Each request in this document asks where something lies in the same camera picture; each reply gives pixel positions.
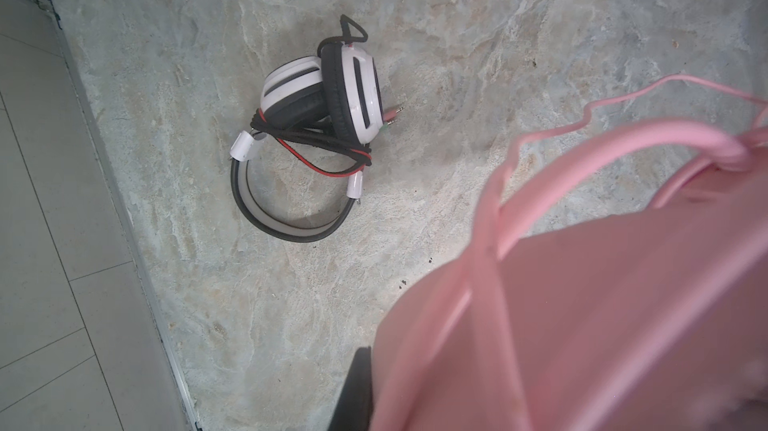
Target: blurry pink object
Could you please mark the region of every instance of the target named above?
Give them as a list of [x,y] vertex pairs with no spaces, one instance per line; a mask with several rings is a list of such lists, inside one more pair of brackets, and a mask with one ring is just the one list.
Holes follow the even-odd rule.
[[[506,203],[525,142],[581,129],[599,106],[685,80],[763,107],[733,137],[650,119],[557,158]],[[516,140],[482,191],[472,240],[379,326],[371,431],[701,429],[768,384],[768,102],[693,76],[592,102]],[[678,143],[701,154],[649,207],[521,239],[615,158]]]

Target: marble floor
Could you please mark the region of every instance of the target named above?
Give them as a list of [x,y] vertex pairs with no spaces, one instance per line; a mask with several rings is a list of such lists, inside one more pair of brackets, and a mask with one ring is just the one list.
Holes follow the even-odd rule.
[[[324,429],[354,349],[466,244],[479,189],[516,134],[672,72],[768,94],[766,0],[53,1],[205,431]],[[228,149],[266,74],[337,34],[342,13],[370,34],[385,106],[406,110],[372,143],[340,230],[278,241],[237,211]],[[623,122],[691,116],[737,132],[753,114],[670,84],[525,148],[509,188]],[[638,210],[689,156],[620,159],[532,232]],[[260,192],[283,216],[338,206],[344,184],[276,143],[262,166]]]

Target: white and black headphones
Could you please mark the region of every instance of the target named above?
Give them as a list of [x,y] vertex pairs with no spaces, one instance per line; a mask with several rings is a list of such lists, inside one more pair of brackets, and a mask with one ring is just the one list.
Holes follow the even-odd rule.
[[[350,25],[362,35],[352,36]],[[385,116],[373,57],[354,46],[368,41],[368,33],[346,15],[341,16],[341,28],[341,36],[320,42],[317,56],[293,60],[266,77],[261,107],[250,123],[251,131],[242,131],[230,149],[230,180],[237,207],[254,226],[286,241],[317,241],[342,224],[362,194],[362,169],[371,165],[368,144],[401,110]],[[348,200],[338,217],[319,227],[296,227],[271,216],[256,203],[246,179],[247,162],[258,156],[267,135],[315,171],[349,177]],[[337,152],[349,156],[355,164],[341,172],[328,172],[314,166],[286,142]]]

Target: pink strap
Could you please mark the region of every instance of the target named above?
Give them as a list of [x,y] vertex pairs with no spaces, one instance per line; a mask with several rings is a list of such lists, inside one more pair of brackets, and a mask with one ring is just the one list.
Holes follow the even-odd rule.
[[582,143],[552,162],[499,207],[504,186],[517,167],[519,149],[524,143],[581,129],[590,122],[593,109],[632,100],[671,80],[696,82],[765,106],[756,122],[768,113],[768,102],[748,93],[695,76],[672,75],[640,91],[588,103],[579,122],[515,139],[506,160],[494,169],[483,188],[472,241],[462,256],[448,265],[450,269],[443,274],[398,350],[391,374],[376,402],[371,431],[393,431],[406,425],[428,366],[470,302],[490,424],[498,431],[532,429],[498,262],[562,195],[619,156],[649,146],[677,143],[698,148],[721,167],[739,171],[750,166],[750,153],[742,142],[713,126],[689,120],[654,119],[624,126]]

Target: black ear cushion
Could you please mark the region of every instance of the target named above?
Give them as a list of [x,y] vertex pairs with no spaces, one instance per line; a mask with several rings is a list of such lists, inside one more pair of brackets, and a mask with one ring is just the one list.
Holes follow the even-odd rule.
[[341,64],[341,43],[332,42],[322,47],[322,88],[326,91],[328,114],[331,116],[336,138],[361,144],[355,133],[355,125],[350,114],[350,101],[344,87],[344,70]]
[[322,84],[308,86],[279,100],[264,113],[264,119],[277,129],[308,126],[328,116]]

